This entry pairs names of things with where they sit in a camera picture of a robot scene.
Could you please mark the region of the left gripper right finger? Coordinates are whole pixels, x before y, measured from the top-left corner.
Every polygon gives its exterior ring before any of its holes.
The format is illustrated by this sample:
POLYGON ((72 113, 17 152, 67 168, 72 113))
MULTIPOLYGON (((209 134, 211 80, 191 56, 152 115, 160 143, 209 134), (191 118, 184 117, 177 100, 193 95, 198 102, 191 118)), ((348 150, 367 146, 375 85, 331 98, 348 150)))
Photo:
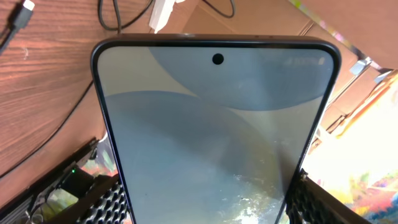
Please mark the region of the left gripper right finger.
POLYGON ((293 224, 370 224, 312 181, 304 170, 295 175, 285 202, 285 212, 293 224))

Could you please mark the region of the Samsung Galaxy smartphone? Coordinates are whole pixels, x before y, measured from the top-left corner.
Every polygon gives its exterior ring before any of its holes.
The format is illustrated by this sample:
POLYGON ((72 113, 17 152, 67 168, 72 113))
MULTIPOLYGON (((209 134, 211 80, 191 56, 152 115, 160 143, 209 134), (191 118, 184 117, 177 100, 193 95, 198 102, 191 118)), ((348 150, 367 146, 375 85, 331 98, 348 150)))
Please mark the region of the Samsung Galaxy smartphone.
POLYGON ((134 223, 277 223, 341 54, 314 37, 125 34, 90 67, 134 223))

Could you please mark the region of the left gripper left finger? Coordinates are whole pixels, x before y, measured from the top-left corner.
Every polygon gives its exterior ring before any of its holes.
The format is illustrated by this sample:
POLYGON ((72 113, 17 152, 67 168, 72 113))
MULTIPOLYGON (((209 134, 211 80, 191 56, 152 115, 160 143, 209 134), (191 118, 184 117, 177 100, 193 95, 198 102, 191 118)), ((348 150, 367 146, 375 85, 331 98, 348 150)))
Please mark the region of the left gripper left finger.
POLYGON ((126 192, 118 175, 103 181, 77 203, 52 217, 47 224, 117 224, 129 218, 126 192))

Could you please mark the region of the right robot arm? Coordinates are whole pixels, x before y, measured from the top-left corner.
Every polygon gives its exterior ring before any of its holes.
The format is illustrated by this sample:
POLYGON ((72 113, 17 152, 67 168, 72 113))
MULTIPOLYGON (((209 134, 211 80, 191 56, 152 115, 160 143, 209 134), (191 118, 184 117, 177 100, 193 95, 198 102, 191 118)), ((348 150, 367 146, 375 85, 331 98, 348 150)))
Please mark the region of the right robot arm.
POLYGON ((1 223, 127 223, 109 139, 86 144, 1 209, 1 223))

